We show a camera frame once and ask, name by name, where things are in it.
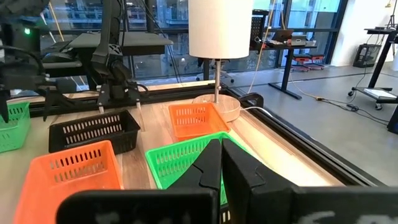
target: plastic basket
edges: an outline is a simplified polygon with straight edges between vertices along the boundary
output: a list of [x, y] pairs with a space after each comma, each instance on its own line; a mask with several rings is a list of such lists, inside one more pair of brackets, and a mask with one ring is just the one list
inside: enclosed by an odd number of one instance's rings
[[49, 153], [104, 140], [112, 142], [115, 154], [128, 152], [136, 147], [138, 130], [140, 126], [127, 110], [53, 124]]
[[123, 189], [110, 141], [37, 157], [30, 163], [14, 224], [54, 224], [65, 198], [99, 189]]
[[0, 116], [0, 152], [19, 149], [24, 145], [30, 127], [29, 103], [8, 105], [9, 122]]
[[171, 105], [169, 111], [179, 141], [231, 130], [213, 103]]
[[[157, 188], [167, 189], [170, 187], [195, 162], [202, 150], [206, 148], [212, 139], [219, 139], [221, 141], [224, 138], [232, 140], [235, 144], [246, 150], [228, 133], [219, 132], [147, 151], [146, 159]], [[221, 180], [220, 197], [221, 205], [227, 203], [223, 180]]]

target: cable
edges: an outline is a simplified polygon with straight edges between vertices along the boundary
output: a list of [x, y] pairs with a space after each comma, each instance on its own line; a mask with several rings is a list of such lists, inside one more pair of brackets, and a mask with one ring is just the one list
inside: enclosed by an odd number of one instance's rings
[[[371, 39], [372, 36], [373, 36], [373, 34], [368, 38], [368, 40], [366, 41], [366, 44], [368, 44], [368, 42], [369, 42], [369, 40]], [[365, 78], [365, 76], [366, 76], [366, 67], [364, 68], [364, 73], [363, 73], [362, 78], [361, 78], [361, 79], [359, 80], [359, 82], [357, 82], [357, 84], [355, 85], [355, 89], [356, 89], [356, 88], [358, 87], [358, 85], [362, 82], [362, 80]], [[294, 81], [293, 78], [292, 78], [292, 74], [290, 74], [289, 80], [290, 80], [291, 83], [293, 83], [293, 85], [296, 87], [296, 89], [298, 89], [302, 94], [304, 94], [305, 96], [312, 97], [312, 98], [316, 99], [317, 101], [324, 101], [324, 100], [327, 100], [327, 101], [331, 101], [331, 102], [335, 102], [335, 103], [349, 104], [349, 103], [352, 103], [352, 102], [355, 100], [355, 98], [356, 98], [356, 91], [354, 91], [354, 97], [353, 97], [353, 98], [351, 99], [351, 101], [349, 101], [349, 102], [338, 101], [338, 100], [332, 100], [332, 99], [328, 99], [328, 98], [323, 97], [323, 96], [311, 95], [311, 94], [306, 93], [306, 92], [304, 92], [303, 90], [301, 90], [301, 89], [295, 84], [295, 81]]]
[[[147, 9], [147, 10], [145, 10], [146, 14], [147, 14], [148, 16], [150, 16], [150, 18], [152, 19], [152, 21], [154, 22], [154, 24], [157, 26], [157, 28], [158, 28], [158, 29], [160, 30], [160, 32], [162, 33], [163, 37], [164, 37], [164, 38], [167, 38], [167, 37], [166, 37], [166, 34], [163, 32], [163, 30], [162, 30], [162, 28], [160, 27], [160, 25], [157, 23], [157, 21], [156, 21], [154, 15], [151, 13], [152, 10], [149, 9], [149, 7], [148, 7], [147, 4], [144, 2], [144, 0], [141, 0], [141, 2], [143, 3], [143, 5], [145, 6], [145, 8]], [[169, 52], [170, 52], [170, 57], [171, 57], [171, 59], [172, 59], [172, 65], [173, 65], [173, 69], [174, 69], [175, 78], [177, 79], [177, 82], [178, 82], [178, 83], [180, 83], [180, 82], [182, 83], [182, 79], [181, 79], [181, 76], [180, 76], [180, 71], [179, 71], [179, 69], [178, 69], [178, 67], [177, 67], [177, 63], [176, 63], [176, 61], [175, 61], [174, 53], [173, 53], [173, 51], [172, 51], [172, 49], [171, 49], [171, 46], [168, 45], [168, 46], [167, 46], [167, 49], [169, 50]]]
[[127, 4], [125, 4], [126, 1], [123, 1], [123, 36], [122, 36], [122, 44], [120, 46], [120, 49], [123, 50], [124, 47], [124, 37], [126, 35], [126, 30], [127, 30]]
[[[47, 26], [47, 22], [45, 21], [45, 17], [44, 17], [43, 12], [40, 13], [40, 17], [42, 18], [44, 24]], [[54, 36], [52, 35], [51, 30], [49, 30], [49, 34], [51, 36], [52, 41], [54, 41], [54, 43], [57, 43], [57, 41], [55, 40]]]
[[21, 49], [21, 48], [18, 48], [18, 47], [11, 47], [11, 46], [6, 46], [6, 45], [0, 46], [0, 50], [3, 50], [3, 49], [5, 49], [5, 50], [16, 50], [16, 51], [18, 51], [18, 52], [22, 52], [22, 53], [24, 53], [24, 54], [29, 55], [30, 57], [32, 57], [32, 58], [36, 61], [36, 64], [37, 64], [37, 66], [39, 67], [39, 71], [37, 72], [37, 75], [42, 75], [42, 74], [45, 73], [45, 70], [44, 70], [44, 67], [43, 67], [43, 63], [42, 63], [42, 62], [40, 61], [40, 59], [39, 59], [35, 54], [33, 54], [32, 52], [29, 52], [29, 51], [27, 51], [27, 50], [24, 50], [24, 49]]
[[[272, 3], [272, 9], [271, 9], [271, 12], [270, 12], [269, 17], [268, 17], [268, 26], [267, 26], [266, 35], [265, 35], [264, 39], [266, 39], [267, 35], [268, 35], [269, 26], [270, 26], [271, 20], [272, 20], [272, 14], [274, 13], [274, 8], [275, 8], [275, 0]], [[252, 82], [250, 84], [250, 88], [248, 90], [248, 94], [250, 93], [251, 88], [253, 87], [254, 81], [255, 81], [256, 76], [257, 76], [257, 72], [259, 70], [260, 61], [261, 61], [261, 55], [262, 55], [262, 49], [263, 48], [264, 48], [264, 40], [262, 40], [262, 45], [261, 45], [261, 49], [260, 49], [260, 52], [259, 52], [259, 60], [257, 61], [256, 71], [254, 72], [254, 77], [253, 77], [253, 80], [252, 80]]]
[[358, 110], [359, 110], [359, 111], [362, 111], [362, 112], [364, 112], [364, 113], [366, 113], [366, 114], [368, 114], [369, 116], [371, 116], [371, 117], [374, 118], [374, 119], [378, 119], [378, 120], [380, 120], [380, 121], [384, 121], [384, 122], [387, 122], [387, 123], [390, 122], [390, 121], [385, 120], [385, 119], [377, 118], [377, 117], [373, 116], [371, 113], [369, 113], [369, 112], [367, 112], [366, 110], [363, 110], [363, 109], [361, 109], [361, 108], [358, 108]]
[[51, 5], [51, 2], [49, 2], [49, 7], [50, 7], [50, 10], [51, 10], [51, 14], [54, 17], [54, 21], [55, 21], [55, 24], [57, 25], [57, 29], [58, 29], [58, 32], [59, 32], [59, 34], [61, 36], [61, 39], [62, 39], [62, 41], [65, 41], [65, 39], [63, 38], [62, 32], [61, 32], [60, 24], [58, 23], [58, 19], [57, 19], [57, 16], [55, 15], [55, 11], [54, 11], [54, 9], [53, 9], [53, 7]]
[[246, 111], [246, 110], [250, 110], [250, 109], [259, 109], [259, 110], [265, 112], [265, 113], [266, 113], [268, 116], [270, 116], [271, 118], [273, 118], [273, 115], [271, 115], [270, 112], [268, 112], [266, 109], [261, 108], [261, 107], [259, 107], [259, 106], [250, 106], [250, 107], [248, 107], [248, 108], [241, 109], [241, 111]]
[[354, 112], [354, 113], [356, 113], [357, 115], [360, 115], [360, 116], [362, 116], [362, 117], [364, 117], [364, 118], [370, 119], [370, 120], [372, 120], [372, 121], [374, 121], [374, 122], [377, 122], [377, 123], [379, 123], [379, 124], [387, 125], [386, 123], [380, 122], [380, 121], [385, 121], [385, 120], [383, 120], [383, 119], [376, 118], [376, 117], [374, 117], [373, 115], [371, 115], [371, 117], [369, 117], [369, 116], [366, 116], [366, 115], [363, 115], [363, 114], [358, 113], [358, 111], [365, 111], [365, 110], [359, 109], [357, 106], [352, 106], [351, 109], [348, 109], [347, 107], [338, 105], [338, 104], [336, 104], [336, 103], [332, 103], [332, 102], [330, 102], [330, 101], [328, 101], [328, 100], [323, 100], [322, 102], [328, 103], [328, 104], [333, 105], [333, 106], [336, 106], [336, 107], [339, 107], [340, 109], [345, 110], [345, 111]]

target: window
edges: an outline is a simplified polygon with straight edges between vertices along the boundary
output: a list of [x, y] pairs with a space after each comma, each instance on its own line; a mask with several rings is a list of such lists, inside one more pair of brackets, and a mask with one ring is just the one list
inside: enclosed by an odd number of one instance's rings
[[[272, 28], [278, 28], [282, 27], [282, 15], [283, 15], [283, 10], [284, 10], [284, 0], [275, 0], [275, 6], [274, 6], [274, 12], [272, 13], [272, 18], [271, 18], [271, 23], [270, 26]], [[274, 5], [274, 0], [254, 0], [254, 6], [253, 9], [262, 9], [262, 10], [267, 10], [271, 11], [272, 7]], [[268, 19], [269, 16], [267, 17], [265, 27], [268, 26]]]
[[336, 28], [341, 0], [293, 0], [289, 28]]

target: white cylindrical lampshade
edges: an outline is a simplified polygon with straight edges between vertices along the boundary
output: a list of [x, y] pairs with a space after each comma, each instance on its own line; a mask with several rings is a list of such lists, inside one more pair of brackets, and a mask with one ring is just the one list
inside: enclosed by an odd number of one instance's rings
[[189, 0], [189, 54], [232, 59], [249, 55], [253, 0]]

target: floor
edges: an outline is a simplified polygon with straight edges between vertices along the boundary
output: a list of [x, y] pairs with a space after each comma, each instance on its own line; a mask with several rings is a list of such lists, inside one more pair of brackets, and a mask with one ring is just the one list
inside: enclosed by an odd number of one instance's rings
[[[385, 64], [377, 86], [398, 86], [398, 72], [392, 71], [390, 67], [390, 63]], [[359, 86], [366, 86], [372, 72], [372, 68], [367, 68], [365, 71], [363, 68], [351, 66], [328, 67], [322, 71], [292, 72], [291, 77], [295, 80], [295, 85], [306, 93], [349, 102], [353, 99], [347, 95], [351, 87], [360, 79], [362, 81]], [[235, 82], [231, 83], [229, 78], [224, 78], [223, 82], [248, 92], [254, 74], [254, 72], [230, 73]], [[388, 132], [385, 124], [315, 101], [303, 95], [292, 83], [289, 83], [288, 89], [302, 95], [301, 100], [295, 100], [268, 85], [270, 82], [280, 82], [282, 76], [283, 70], [258, 72], [251, 92], [261, 94], [267, 108], [363, 171], [387, 185], [398, 185], [398, 135]], [[182, 81], [191, 82], [195, 78], [185, 77]], [[176, 82], [175, 78], [171, 78], [146, 81], [145, 84], [157, 85], [164, 81]], [[392, 92], [398, 94], [398, 88]], [[386, 121], [390, 119], [396, 108], [396, 105], [383, 105], [381, 111], [376, 111], [375, 102], [361, 93], [356, 95], [352, 104]]]

